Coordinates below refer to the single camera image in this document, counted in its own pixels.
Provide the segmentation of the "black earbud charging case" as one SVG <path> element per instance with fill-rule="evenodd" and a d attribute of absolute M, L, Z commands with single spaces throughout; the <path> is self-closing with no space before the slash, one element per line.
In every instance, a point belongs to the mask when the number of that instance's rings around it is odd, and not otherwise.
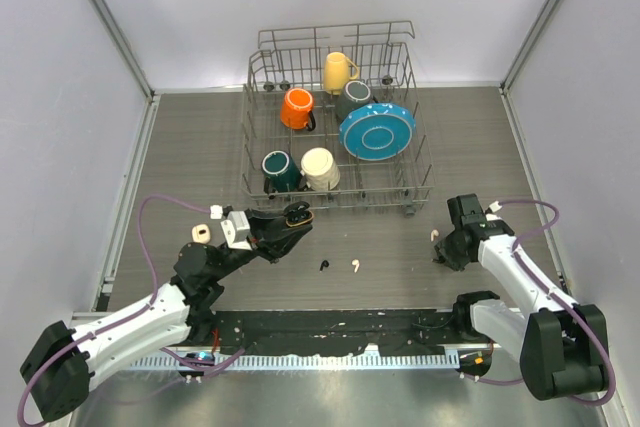
<path fill-rule="evenodd" d="M 289 204 L 284 208 L 283 216 L 285 217 L 285 224 L 289 228 L 309 224 L 314 219 L 314 214 L 310 211 L 310 204 L 306 201 Z"/>

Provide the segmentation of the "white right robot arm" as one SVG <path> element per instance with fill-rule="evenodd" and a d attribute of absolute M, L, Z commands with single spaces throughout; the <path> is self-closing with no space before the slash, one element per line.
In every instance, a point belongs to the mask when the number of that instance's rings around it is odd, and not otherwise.
<path fill-rule="evenodd" d="M 538 400 L 570 397 L 601 406 L 616 391 L 604 313 L 556 286 L 527 255 L 524 235 L 498 215 L 504 202 L 481 206 L 474 194 L 448 199 L 452 232 L 434 245 L 436 260 L 454 271 L 477 263 L 508 292 L 511 310 L 491 291 L 462 294 L 451 327 L 465 342 L 481 335 L 519 364 L 521 382 Z"/>

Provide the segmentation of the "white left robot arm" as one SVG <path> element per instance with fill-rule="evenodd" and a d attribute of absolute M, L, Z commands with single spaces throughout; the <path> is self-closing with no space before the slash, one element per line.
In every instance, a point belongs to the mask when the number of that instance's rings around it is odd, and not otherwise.
<path fill-rule="evenodd" d="M 183 342 L 205 344 L 215 324 L 211 307 L 224 291 L 221 280 L 256 258 L 278 262 L 312 230 L 314 219 L 306 202 L 275 212 L 213 205 L 210 216 L 220 223 L 223 243 L 185 244 L 169 282 L 155 283 L 150 295 L 102 319 L 75 328 L 57 321 L 42 331 L 20 367 L 26 387 L 19 425 L 27 423 L 27 400 L 43 424 L 55 422 L 147 354 Z"/>

